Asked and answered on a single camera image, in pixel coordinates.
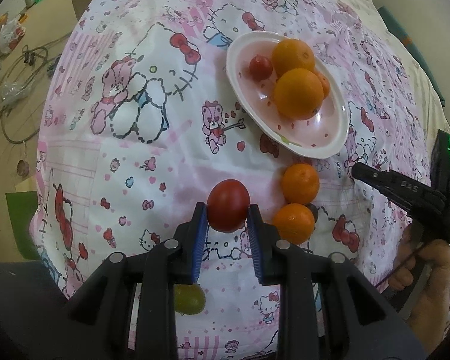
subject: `tangerine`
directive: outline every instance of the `tangerine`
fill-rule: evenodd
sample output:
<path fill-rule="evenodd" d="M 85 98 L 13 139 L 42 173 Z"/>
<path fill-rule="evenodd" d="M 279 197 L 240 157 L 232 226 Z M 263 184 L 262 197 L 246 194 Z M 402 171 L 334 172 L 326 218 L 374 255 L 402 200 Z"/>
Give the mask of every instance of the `tangerine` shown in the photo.
<path fill-rule="evenodd" d="M 320 73 L 317 68 L 313 70 L 313 74 L 315 74 L 323 86 L 323 98 L 327 97 L 330 93 L 330 81 L 322 74 Z"/>
<path fill-rule="evenodd" d="M 271 53 L 271 62 L 280 77 L 296 68 L 312 71 L 315 68 L 313 50 L 300 39 L 284 39 Z"/>
<path fill-rule="evenodd" d="M 312 212 L 297 203 L 287 204 L 274 216 L 272 224 L 282 239 L 295 245 L 303 244 L 310 238 L 315 228 Z"/>
<path fill-rule="evenodd" d="M 296 163 L 287 168 L 280 186 L 287 202 L 308 204 L 317 197 L 320 178 L 312 165 Z"/>
<path fill-rule="evenodd" d="M 322 83 L 309 70 L 289 70 L 275 85 L 274 101 L 282 115 L 293 120 L 310 119 L 322 106 Z"/>

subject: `green lime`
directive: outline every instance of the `green lime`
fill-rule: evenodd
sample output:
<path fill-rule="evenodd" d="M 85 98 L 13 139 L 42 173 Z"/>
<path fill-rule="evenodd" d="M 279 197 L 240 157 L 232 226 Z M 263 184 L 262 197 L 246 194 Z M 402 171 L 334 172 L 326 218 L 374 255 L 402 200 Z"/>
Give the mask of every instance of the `green lime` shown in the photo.
<path fill-rule="evenodd" d="M 175 311 L 181 314 L 200 314 L 205 308 L 205 293 L 196 283 L 191 286 L 175 284 L 174 304 Z"/>

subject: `orange on plate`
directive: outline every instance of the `orange on plate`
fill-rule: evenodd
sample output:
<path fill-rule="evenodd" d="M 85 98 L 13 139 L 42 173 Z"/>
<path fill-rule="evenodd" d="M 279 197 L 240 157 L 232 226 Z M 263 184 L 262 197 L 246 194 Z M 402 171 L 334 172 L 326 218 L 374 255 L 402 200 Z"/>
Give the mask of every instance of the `orange on plate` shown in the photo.
<path fill-rule="evenodd" d="M 275 214 L 272 224 L 278 229 L 280 237 L 295 245 L 308 240 L 315 228 L 312 211 L 297 203 L 282 207 Z"/>
<path fill-rule="evenodd" d="M 309 70 L 292 69 L 278 79 L 274 101 L 282 115 L 293 120 L 310 119 L 322 106 L 322 83 Z"/>
<path fill-rule="evenodd" d="M 296 163 L 287 168 L 280 186 L 287 202 L 308 204 L 317 197 L 320 179 L 312 165 Z"/>
<path fill-rule="evenodd" d="M 274 47 L 271 63 L 280 77 L 296 68 L 312 71 L 315 68 L 313 50 L 300 39 L 284 39 Z"/>
<path fill-rule="evenodd" d="M 320 80 L 320 82 L 322 83 L 323 98 L 327 97 L 328 94 L 330 93 L 330 83 L 329 83 L 328 79 L 322 73 L 320 73 L 317 69 L 313 69 L 313 74 L 315 74 L 318 77 L 318 79 Z"/>

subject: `small red tomato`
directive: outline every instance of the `small red tomato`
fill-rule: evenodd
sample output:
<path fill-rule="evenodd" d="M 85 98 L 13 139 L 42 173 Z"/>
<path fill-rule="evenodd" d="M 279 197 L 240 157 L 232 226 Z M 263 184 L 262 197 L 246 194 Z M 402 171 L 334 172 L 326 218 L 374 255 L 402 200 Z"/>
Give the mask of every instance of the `small red tomato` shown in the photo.
<path fill-rule="evenodd" d="M 254 81 L 266 80 L 274 71 L 270 59 L 263 55 L 256 55 L 253 57 L 248 68 L 250 69 L 250 74 L 252 74 Z"/>
<path fill-rule="evenodd" d="M 243 226 L 249 206 L 250 195 L 240 181 L 221 181 L 208 196 L 208 223 L 217 231 L 232 233 Z"/>

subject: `human hand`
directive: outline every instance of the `human hand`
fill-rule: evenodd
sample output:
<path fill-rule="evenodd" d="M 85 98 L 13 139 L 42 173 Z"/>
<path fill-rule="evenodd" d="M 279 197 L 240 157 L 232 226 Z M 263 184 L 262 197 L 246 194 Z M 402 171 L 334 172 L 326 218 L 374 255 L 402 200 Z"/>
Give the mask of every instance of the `human hand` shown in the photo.
<path fill-rule="evenodd" d="M 400 264 L 412 252 L 410 247 L 410 229 L 403 233 L 394 266 Z M 431 353 L 443 339 L 450 297 L 450 245 L 442 239 L 436 239 L 426 245 L 418 256 L 433 264 L 432 272 L 424 290 L 413 307 L 408 325 L 422 343 L 427 353 Z M 389 285 L 403 290 L 413 283 L 410 272 L 415 266 L 411 258 L 390 279 Z"/>

